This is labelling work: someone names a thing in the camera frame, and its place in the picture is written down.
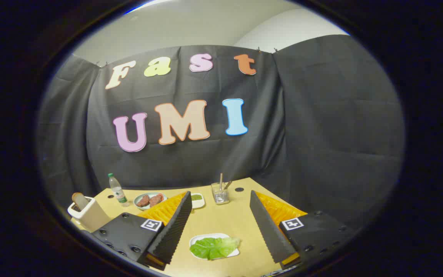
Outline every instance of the lettuce leaf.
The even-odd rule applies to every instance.
[[[238,238],[204,238],[192,244],[190,251],[201,259],[213,260],[216,258],[226,258],[240,244]]]

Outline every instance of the screw hole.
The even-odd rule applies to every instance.
[[[308,245],[308,246],[306,246],[305,248],[304,248],[304,251],[305,252],[309,252],[309,251],[312,251],[313,250],[313,246],[312,245]]]

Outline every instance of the utensil holder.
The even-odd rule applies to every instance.
[[[103,211],[102,207],[92,197],[86,197],[88,205],[83,210],[79,210],[75,203],[69,205],[67,211],[74,219],[90,233],[96,231],[107,224],[111,219]]]
[[[211,191],[213,193],[213,199],[215,200],[216,205],[223,205],[230,202],[230,198],[228,197],[228,189],[220,190],[220,183],[211,184]]]

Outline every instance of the blue letter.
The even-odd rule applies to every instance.
[[[227,135],[244,135],[248,129],[244,126],[242,120],[242,105],[244,100],[240,98],[225,99],[221,102],[226,107],[228,115],[228,129],[225,131]]]

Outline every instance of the plate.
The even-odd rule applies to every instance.
[[[193,195],[200,195],[201,200],[192,200],[192,208],[199,209],[199,208],[203,207],[205,204],[203,195],[201,193],[191,193],[191,196],[193,196]]]
[[[197,236],[195,236],[194,238],[192,238],[189,241],[189,248],[191,247],[192,244],[195,244],[198,240],[202,240],[204,238],[215,238],[215,239],[217,239],[217,238],[230,238],[230,235],[222,234],[222,233],[208,234],[208,235],[197,235]],[[237,256],[238,254],[240,254],[239,249],[235,249],[234,251],[232,251],[232,253],[230,253],[230,255],[227,256],[227,258],[233,257],[233,256]]]
[[[159,193],[159,192],[143,193],[142,195],[136,197],[136,198],[134,199],[134,202],[133,202],[133,203],[134,203],[135,207],[137,207],[138,209],[141,209],[141,210],[147,210],[147,209],[150,208],[150,204],[148,204],[148,205],[146,205],[146,206],[144,206],[144,207],[138,207],[138,206],[136,206],[136,203],[138,203],[138,202],[141,200],[141,198],[143,198],[143,196],[145,196],[145,195],[148,195],[148,196],[151,198],[151,197],[157,195],[158,193]],[[163,201],[162,201],[162,202],[164,202],[165,200],[167,200],[167,195],[165,195],[165,194],[163,194],[163,193],[162,193],[162,195],[163,195]]]

